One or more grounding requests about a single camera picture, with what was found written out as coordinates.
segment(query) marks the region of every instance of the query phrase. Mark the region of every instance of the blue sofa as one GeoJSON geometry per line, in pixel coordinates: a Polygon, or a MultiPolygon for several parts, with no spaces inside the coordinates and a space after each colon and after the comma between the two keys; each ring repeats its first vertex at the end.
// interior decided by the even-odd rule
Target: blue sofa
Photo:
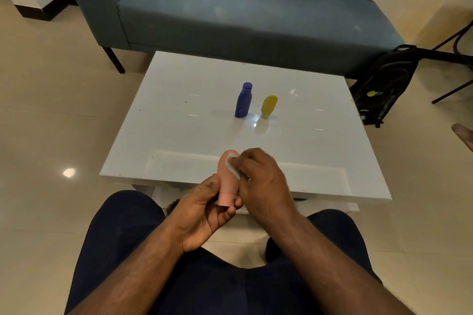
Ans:
{"type": "Polygon", "coordinates": [[[77,0],[97,42],[349,76],[403,40],[370,0],[77,0]]]}

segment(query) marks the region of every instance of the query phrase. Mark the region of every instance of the baseboard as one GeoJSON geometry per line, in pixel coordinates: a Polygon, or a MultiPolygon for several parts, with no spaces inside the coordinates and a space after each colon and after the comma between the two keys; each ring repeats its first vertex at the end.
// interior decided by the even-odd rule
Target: baseboard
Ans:
{"type": "Polygon", "coordinates": [[[77,6],[76,0],[53,0],[44,8],[33,8],[31,6],[15,5],[17,10],[24,18],[37,19],[44,21],[53,20],[68,5],[77,6]]]}

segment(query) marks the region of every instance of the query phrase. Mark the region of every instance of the backpack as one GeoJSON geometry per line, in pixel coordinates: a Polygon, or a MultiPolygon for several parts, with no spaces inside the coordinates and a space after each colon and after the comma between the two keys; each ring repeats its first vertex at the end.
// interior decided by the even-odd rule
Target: backpack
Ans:
{"type": "Polygon", "coordinates": [[[411,82],[421,50],[414,45],[399,45],[383,53],[357,71],[347,75],[357,79],[350,87],[364,125],[379,128],[383,118],[411,82]]]}

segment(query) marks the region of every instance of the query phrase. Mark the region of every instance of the table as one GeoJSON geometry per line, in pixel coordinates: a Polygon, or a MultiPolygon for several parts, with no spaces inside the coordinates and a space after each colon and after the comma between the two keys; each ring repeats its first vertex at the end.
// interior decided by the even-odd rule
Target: table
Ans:
{"type": "Polygon", "coordinates": [[[391,199],[342,76],[166,52],[154,55],[100,174],[160,186],[152,192],[165,207],[183,192],[173,188],[216,172],[224,151],[251,147],[273,156],[293,196],[309,200],[297,202],[303,213],[320,207],[314,200],[356,211],[360,199],[391,199]],[[253,100],[237,119],[244,82],[253,100]],[[269,95],[279,101],[265,120],[269,95]]]}

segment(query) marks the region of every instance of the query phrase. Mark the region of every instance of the purple bottle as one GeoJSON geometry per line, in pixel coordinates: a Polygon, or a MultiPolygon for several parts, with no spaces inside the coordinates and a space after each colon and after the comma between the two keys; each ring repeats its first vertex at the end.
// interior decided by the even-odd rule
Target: purple bottle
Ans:
{"type": "Polygon", "coordinates": [[[246,82],[243,84],[240,95],[236,102],[235,117],[242,118],[248,115],[248,110],[250,109],[251,104],[251,89],[253,85],[251,82],[246,82]]]}

